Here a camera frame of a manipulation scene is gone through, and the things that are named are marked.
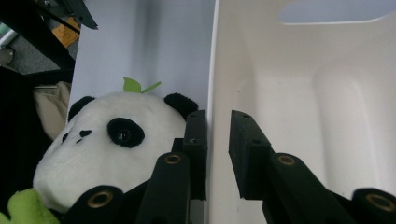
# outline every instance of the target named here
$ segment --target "stuffed panda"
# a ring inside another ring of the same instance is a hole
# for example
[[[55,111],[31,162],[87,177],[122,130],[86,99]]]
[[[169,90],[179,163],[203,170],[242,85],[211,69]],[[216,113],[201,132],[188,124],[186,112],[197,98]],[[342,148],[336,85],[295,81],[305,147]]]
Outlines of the stuffed panda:
[[[71,106],[68,123],[37,165],[34,189],[62,214],[96,186],[131,190],[150,179],[156,160],[183,137],[185,119],[196,110],[179,93],[84,97]]]

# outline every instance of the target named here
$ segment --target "green leaf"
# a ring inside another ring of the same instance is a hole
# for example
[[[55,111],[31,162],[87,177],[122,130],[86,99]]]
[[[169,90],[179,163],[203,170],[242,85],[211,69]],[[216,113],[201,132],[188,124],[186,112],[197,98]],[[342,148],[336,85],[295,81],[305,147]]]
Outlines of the green leaf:
[[[142,92],[142,87],[140,83],[134,79],[125,77],[124,78],[124,91],[132,91],[132,92]]]
[[[156,87],[158,87],[159,85],[161,85],[161,81],[155,83],[154,85],[146,88],[145,90],[142,91],[142,93],[148,92],[148,91],[152,91],[153,89],[155,89]]]

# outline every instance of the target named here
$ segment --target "beige fabric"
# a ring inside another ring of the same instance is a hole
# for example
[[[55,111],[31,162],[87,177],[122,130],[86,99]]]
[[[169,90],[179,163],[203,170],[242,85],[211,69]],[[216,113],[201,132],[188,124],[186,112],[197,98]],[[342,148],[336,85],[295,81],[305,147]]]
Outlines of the beige fabric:
[[[35,88],[35,108],[45,133],[53,140],[66,124],[71,85],[59,82],[56,86]]]

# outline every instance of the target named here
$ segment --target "white panel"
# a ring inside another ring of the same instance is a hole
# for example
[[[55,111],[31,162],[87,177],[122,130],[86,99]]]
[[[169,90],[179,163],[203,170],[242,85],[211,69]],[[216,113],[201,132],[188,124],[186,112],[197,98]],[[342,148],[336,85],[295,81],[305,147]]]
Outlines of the white panel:
[[[87,0],[98,30],[82,26],[70,103],[122,91],[123,77],[150,94],[180,92],[207,108],[214,0]]]
[[[288,0],[219,1],[212,64],[209,223],[264,223],[239,199],[228,140],[231,110],[249,113],[276,152],[302,159],[347,198],[396,194],[396,14],[344,24],[287,25]]]

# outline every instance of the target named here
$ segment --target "white fur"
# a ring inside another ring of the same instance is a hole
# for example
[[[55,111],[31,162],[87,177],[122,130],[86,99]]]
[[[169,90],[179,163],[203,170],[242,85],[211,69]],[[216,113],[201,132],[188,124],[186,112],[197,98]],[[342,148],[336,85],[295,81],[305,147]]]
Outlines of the white fur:
[[[115,145],[107,133],[114,118],[127,118],[145,132],[133,148]],[[82,130],[92,133],[77,143]],[[120,92],[88,103],[54,140],[35,171],[34,188],[44,204],[61,213],[88,189],[110,185],[126,192],[151,177],[158,157],[183,137],[185,121],[162,98]],[[64,134],[69,133],[62,143]]]

